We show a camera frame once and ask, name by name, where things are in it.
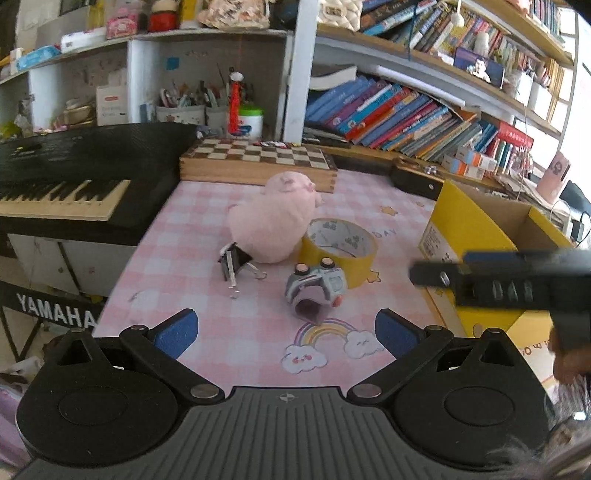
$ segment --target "star print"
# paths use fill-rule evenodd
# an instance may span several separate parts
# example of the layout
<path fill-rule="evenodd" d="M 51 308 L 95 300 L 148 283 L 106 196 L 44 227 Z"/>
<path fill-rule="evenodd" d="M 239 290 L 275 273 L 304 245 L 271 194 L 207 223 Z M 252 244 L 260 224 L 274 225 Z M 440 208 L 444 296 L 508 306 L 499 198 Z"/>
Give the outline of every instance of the star print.
<path fill-rule="evenodd" d="M 368 275 L 368 282 L 369 283 L 375 283 L 375 282 L 381 282 L 382 279 L 379 277 L 379 272 L 374 272 L 373 270 L 369 271 L 369 275 Z"/>
<path fill-rule="evenodd" d="M 392 207 L 382 207 L 382 213 L 392 216 L 396 216 L 398 214 L 398 212 L 394 210 Z"/>

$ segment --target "green lid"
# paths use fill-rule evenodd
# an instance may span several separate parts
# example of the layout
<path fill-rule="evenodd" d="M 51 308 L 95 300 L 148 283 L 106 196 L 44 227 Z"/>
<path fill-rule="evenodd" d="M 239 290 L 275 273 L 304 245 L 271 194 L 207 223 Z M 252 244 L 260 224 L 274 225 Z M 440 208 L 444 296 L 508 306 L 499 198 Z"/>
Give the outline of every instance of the green lid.
<path fill-rule="evenodd" d="M 240 116 L 263 116 L 262 108 L 252 105 L 242 105 L 238 110 Z"/>

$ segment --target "photo frame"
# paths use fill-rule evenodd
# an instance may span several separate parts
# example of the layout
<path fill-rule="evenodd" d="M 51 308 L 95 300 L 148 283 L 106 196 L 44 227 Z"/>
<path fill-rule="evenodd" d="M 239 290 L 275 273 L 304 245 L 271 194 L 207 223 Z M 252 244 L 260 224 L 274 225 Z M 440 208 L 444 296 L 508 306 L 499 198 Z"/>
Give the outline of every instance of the photo frame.
<path fill-rule="evenodd" d="M 501 88 L 503 85 L 504 66 L 473 51 L 457 48 L 453 66 L 497 88 Z"/>

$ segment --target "pink checkered tablecloth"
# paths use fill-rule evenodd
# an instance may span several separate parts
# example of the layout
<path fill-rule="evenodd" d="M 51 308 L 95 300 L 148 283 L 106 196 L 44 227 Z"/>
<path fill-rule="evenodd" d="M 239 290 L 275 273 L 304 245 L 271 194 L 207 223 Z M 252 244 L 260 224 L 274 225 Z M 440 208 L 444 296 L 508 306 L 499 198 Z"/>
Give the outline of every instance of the pink checkered tablecloth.
<path fill-rule="evenodd" d="M 217 263 L 230 241 L 226 212 L 259 188 L 181 182 L 121 275 L 95 335 L 116 336 L 136 323 L 153 327 L 191 308 L 199 334 L 179 360 L 226 393 L 234 385 L 339 385 L 345 393 L 393 360 L 374 335 L 381 308 L 421 327 L 436 323 L 408 280 L 434 202 L 401 192 L 385 177 L 350 171 L 339 172 L 335 193 L 322 195 L 317 215 L 349 220 L 376 237 L 368 281 L 320 326 L 293 317 L 284 299 L 294 259 L 260 265 L 266 280 L 240 272 L 241 295 L 230 299 Z"/>

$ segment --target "black binder clip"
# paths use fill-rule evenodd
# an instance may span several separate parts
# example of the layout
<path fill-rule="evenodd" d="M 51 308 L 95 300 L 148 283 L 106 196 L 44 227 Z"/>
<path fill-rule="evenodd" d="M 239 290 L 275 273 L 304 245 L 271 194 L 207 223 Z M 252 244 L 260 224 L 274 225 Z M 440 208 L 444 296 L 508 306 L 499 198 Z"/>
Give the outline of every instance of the black binder clip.
<path fill-rule="evenodd" d="M 252 257 L 245 251 L 238 248 L 236 242 L 227 244 L 220 251 L 218 263 L 222 264 L 222 274 L 224 280 L 230 282 L 230 286 L 228 288 L 232 290 L 230 293 L 230 297 L 232 299 L 237 299 L 238 295 L 240 294 L 240 290 L 238 290 L 238 287 L 236 286 L 236 275 L 243 267 L 246 267 L 252 271 L 259 280 L 264 280 L 267 277 L 267 273 L 255 267 L 251 263 L 251 260 Z"/>

